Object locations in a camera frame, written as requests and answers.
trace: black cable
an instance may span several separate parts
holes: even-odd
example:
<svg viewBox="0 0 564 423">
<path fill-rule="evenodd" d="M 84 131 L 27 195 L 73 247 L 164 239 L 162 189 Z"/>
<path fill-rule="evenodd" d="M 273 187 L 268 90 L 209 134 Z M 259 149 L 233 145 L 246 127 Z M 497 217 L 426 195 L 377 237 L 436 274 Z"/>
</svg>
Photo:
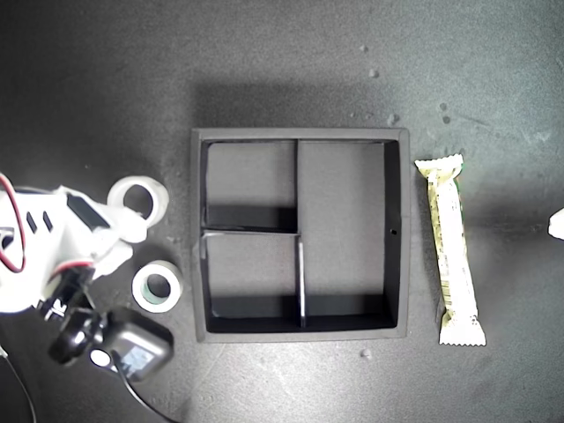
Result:
<svg viewBox="0 0 564 423">
<path fill-rule="evenodd" d="M 14 374 L 14 376 L 16 376 L 16 379 L 18 379 L 19 386 L 21 386 L 21 389 L 26 394 L 27 403 L 29 404 L 29 411 L 32 414 L 33 423 L 37 423 L 37 415 L 35 414 L 35 405 L 33 405 L 32 397 L 29 395 L 29 392 L 27 391 L 27 388 L 26 388 L 26 385 L 24 384 L 24 381 L 22 381 L 21 378 L 19 377 L 18 371 L 11 364 L 10 359 L 8 357 L 4 357 L 4 358 L 6 360 L 6 363 L 8 363 L 8 366 L 10 367 L 11 372 Z"/>
<path fill-rule="evenodd" d="M 152 405 L 147 403 L 143 398 L 141 398 L 141 396 L 139 396 L 139 394 L 137 393 L 135 388 L 133 388 L 131 386 L 130 381 L 128 380 L 127 376 L 125 375 L 125 372 L 124 372 L 123 367 L 122 367 L 122 359 L 120 358 L 119 354 L 115 351 L 112 351 L 111 356 L 112 356 L 112 361 L 114 362 L 115 369 L 117 370 L 117 374 L 119 374 L 120 379 L 122 380 L 123 384 L 125 385 L 125 388 L 131 394 L 132 397 L 134 397 L 145 409 L 147 409 L 150 412 L 152 412 L 153 414 L 157 415 L 158 417 L 160 417 L 166 423 L 180 423 L 176 420 L 172 420 L 169 417 L 165 416 L 162 412 L 160 412 L 159 410 L 154 408 Z"/>
</svg>

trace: dark table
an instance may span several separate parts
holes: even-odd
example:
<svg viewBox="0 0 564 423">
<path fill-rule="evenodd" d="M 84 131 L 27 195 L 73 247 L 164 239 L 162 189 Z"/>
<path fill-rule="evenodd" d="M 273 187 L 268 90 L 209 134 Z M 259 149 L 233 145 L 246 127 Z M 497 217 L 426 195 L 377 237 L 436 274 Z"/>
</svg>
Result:
<svg viewBox="0 0 564 423">
<path fill-rule="evenodd" d="M 191 128 L 385 127 L 396 114 L 412 159 L 464 154 L 487 347 L 438 345 L 426 183 L 413 169 L 407 338 L 199 345 L 187 286 L 155 316 L 175 334 L 174 361 L 140 390 L 187 422 L 564 421 L 564 242 L 546 234 L 564 206 L 562 22 L 559 0 L 3 2 L 0 169 L 98 201 L 125 175 L 165 183 L 167 218 L 93 289 L 103 308 L 138 309 L 139 266 L 165 258 L 189 274 Z M 157 421 L 87 358 L 51 362 L 56 327 L 32 310 L 2 315 L 0 329 L 40 422 Z M 5 421 L 26 421 L 2 363 L 0 378 Z"/>
</svg>

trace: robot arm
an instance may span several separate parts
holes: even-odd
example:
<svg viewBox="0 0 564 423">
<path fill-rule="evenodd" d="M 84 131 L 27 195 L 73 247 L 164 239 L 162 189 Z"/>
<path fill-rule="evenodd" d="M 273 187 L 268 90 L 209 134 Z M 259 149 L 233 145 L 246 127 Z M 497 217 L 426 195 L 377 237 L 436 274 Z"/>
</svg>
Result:
<svg viewBox="0 0 564 423">
<path fill-rule="evenodd" d="M 35 307 L 46 321 L 62 322 L 49 350 L 61 364 L 92 351 L 119 356 L 121 363 L 95 364 L 114 372 L 124 365 L 134 382 L 164 366 L 173 354 L 166 328 L 132 310 L 101 314 L 88 296 L 95 279 L 132 257 L 147 221 L 73 189 L 16 190 L 2 174 L 0 184 L 0 313 Z"/>
</svg>

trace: white object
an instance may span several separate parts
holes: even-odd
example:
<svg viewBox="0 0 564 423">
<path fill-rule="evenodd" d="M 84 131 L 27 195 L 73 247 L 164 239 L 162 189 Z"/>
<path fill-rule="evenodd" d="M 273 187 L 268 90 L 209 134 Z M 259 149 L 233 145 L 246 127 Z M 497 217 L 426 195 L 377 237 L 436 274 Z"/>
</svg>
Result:
<svg viewBox="0 0 564 423">
<path fill-rule="evenodd" d="M 107 367 L 112 362 L 111 357 L 102 350 L 91 350 L 90 360 L 98 367 Z"/>
<path fill-rule="evenodd" d="M 564 209 L 554 213 L 550 218 L 548 233 L 554 238 L 564 240 Z"/>
<path fill-rule="evenodd" d="M 116 182 L 108 194 L 108 205 L 123 207 L 123 200 L 127 191 L 132 187 L 139 186 L 147 190 L 152 199 L 152 210 L 146 219 L 147 227 L 160 222 L 165 216 L 168 207 L 168 191 L 159 182 L 148 176 L 128 176 Z"/>
<path fill-rule="evenodd" d="M 478 307 L 466 254 L 462 205 L 455 179 L 462 171 L 460 154 L 437 160 L 416 160 L 428 181 L 434 242 L 446 312 L 442 317 L 440 344 L 485 345 L 478 321 Z"/>
<path fill-rule="evenodd" d="M 162 276 L 170 285 L 170 294 L 159 297 L 149 289 L 149 277 Z M 131 284 L 133 298 L 139 306 L 151 313 L 165 313 L 176 305 L 182 294 L 182 274 L 172 263 L 163 260 L 150 262 L 137 272 Z"/>
<path fill-rule="evenodd" d="M 96 203 L 80 191 L 60 187 L 13 195 L 26 237 L 26 266 L 14 273 L 0 263 L 0 313 L 17 313 L 46 300 L 58 285 L 52 277 L 65 264 L 90 263 L 95 269 L 93 279 L 112 273 L 133 255 L 128 242 L 147 237 L 147 224 L 134 211 Z M 80 210 L 72 210 L 71 198 L 80 203 Z M 84 213 L 97 215 L 107 227 L 91 229 Z M 6 237 L 13 241 L 2 249 L 4 254 L 12 263 L 22 263 L 16 215 L 8 195 L 0 190 L 0 241 Z"/>
</svg>

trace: small hole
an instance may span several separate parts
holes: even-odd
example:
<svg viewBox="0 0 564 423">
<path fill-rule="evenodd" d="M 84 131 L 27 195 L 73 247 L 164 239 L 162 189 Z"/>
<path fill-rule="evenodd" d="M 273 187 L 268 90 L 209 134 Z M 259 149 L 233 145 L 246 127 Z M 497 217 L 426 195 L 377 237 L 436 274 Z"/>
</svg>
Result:
<svg viewBox="0 0 564 423">
<path fill-rule="evenodd" d="M 125 193 L 123 205 L 147 219 L 152 212 L 152 197 L 145 188 L 134 185 Z"/>
<path fill-rule="evenodd" d="M 27 220 L 27 224 L 29 225 L 30 229 L 35 234 L 37 232 L 37 225 L 35 225 L 35 220 L 33 220 L 30 212 L 27 213 L 26 220 Z"/>
<path fill-rule="evenodd" d="M 51 223 L 51 219 L 46 211 L 43 212 L 43 221 L 45 222 L 45 226 L 51 232 L 53 231 L 53 224 Z"/>
<path fill-rule="evenodd" d="M 168 298 L 170 296 L 170 284 L 160 275 L 151 275 L 147 279 L 147 287 L 155 297 Z"/>
<path fill-rule="evenodd" d="M 7 249 L 8 247 L 10 247 L 10 244 L 12 244 L 13 242 L 14 242 L 14 237 L 10 235 L 6 235 L 2 239 L 2 249 Z"/>
</svg>

